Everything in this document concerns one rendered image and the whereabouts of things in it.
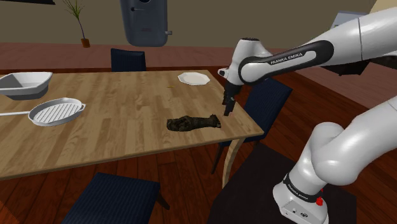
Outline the dark blue chair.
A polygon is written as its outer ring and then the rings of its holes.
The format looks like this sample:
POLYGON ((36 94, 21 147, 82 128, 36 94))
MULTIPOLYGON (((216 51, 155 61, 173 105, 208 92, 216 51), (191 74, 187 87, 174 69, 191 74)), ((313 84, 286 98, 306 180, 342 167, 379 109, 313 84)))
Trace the dark blue chair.
POLYGON ((112 72, 146 71, 146 57, 143 51, 111 49, 112 72))
POLYGON ((258 144, 264 139, 287 101, 292 88, 269 78, 255 85, 246 100, 244 110, 261 127, 263 135, 248 137, 245 143, 258 144))
POLYGON ((156 202, 170 209, 160 183, 98 172, 61 224, 148 224, 156 202))

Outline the white octagonal plate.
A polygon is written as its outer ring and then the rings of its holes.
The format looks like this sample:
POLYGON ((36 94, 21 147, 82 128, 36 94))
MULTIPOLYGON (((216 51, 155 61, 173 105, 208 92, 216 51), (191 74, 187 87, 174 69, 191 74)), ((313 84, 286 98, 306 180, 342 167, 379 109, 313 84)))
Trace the white octagonal plate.
POLYGON ((206 85, 210 82, 210 78, 207 75, 198 72, 182 73, 178 76, 178 79, 181 83, 192 86, 206 85))

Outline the dark brown log-shaped object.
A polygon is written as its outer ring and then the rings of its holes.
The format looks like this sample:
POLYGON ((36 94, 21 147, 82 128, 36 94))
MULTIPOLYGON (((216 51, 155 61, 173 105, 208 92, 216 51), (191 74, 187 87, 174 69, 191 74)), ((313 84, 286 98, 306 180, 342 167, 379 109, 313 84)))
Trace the dark brown log-shaped object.
POLYGON ((167 129, 177 132, 188 132, 205 127, 221 128, 221 122, 216 115, 208 118, 182 116, 181 118, 168 119, 167 129))

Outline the wooden table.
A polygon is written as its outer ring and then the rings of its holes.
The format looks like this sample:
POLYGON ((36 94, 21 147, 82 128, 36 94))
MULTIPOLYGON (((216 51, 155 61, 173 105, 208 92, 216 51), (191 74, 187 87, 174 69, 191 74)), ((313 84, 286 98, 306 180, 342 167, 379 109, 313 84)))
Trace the wooden table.
POLYGON ((40 99, 0 96, 0 113, 29 111, 69 97, 86 104, 76 119, 55 127, 34 125, 27 115, 0 116, 0 180, 230 141, 238 150, 262 129, 240 107, 225 116, 223 87, 181 83, 178 71, 58 73, 40 99), (167 120, 216 115, 221 128, 167 129, 167 120))

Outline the potted plant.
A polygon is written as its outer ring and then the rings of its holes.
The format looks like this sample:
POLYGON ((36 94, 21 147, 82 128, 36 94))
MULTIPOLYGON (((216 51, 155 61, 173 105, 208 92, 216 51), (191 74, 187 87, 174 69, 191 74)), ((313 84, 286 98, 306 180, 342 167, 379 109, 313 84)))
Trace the potted plant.
POLYGON ((62 2, 66 6, 65 10, 78 21, 78 24, 79 24, 79 27, 81 30, 81 35, 82 35, 81 44, 82 44, 83 48, 90 48, 90 41, 85 36, 85 32, 84 32, 84 29, 83 29, 83 26, 82 26, 81 20, 80 20, 80 14, 81 14, 81 11, 84 8, 84 6, 82 5, 82 3, 79 3, 78 0, 62 0, 62 2))

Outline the white grill pan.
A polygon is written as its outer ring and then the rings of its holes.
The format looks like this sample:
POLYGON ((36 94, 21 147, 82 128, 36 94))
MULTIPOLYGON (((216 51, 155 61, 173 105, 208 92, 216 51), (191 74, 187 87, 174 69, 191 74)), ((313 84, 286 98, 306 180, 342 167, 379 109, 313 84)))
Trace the white grill pan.
POLYGON ((0 113, 0 116, 28 115, 28 119, 35 125, 52 127, 74 120, 85 108, 86 104, 81 101, 63 97, 39 104, 30 111, 0 113))

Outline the white rectangular baking dish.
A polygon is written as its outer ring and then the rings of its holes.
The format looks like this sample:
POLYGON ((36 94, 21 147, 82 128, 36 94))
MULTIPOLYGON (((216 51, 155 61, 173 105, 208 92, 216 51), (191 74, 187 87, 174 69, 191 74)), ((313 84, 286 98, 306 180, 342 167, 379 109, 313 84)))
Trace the white rectangular baking dish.
POLYGON ((14 101, 39 99, 48 91, 52 72, 10 73, 0 78, 0 95, 14 101))

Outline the dark grey wall appliance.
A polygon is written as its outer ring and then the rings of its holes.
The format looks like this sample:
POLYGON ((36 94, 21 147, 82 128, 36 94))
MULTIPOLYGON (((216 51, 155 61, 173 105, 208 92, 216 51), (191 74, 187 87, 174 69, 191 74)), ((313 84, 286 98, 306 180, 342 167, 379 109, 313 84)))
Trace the dark grey wall appliance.
POLYGON ((161 47, 172 35, 167 27, 167 0, 120 0, 120 8, 132 46, 161 47))

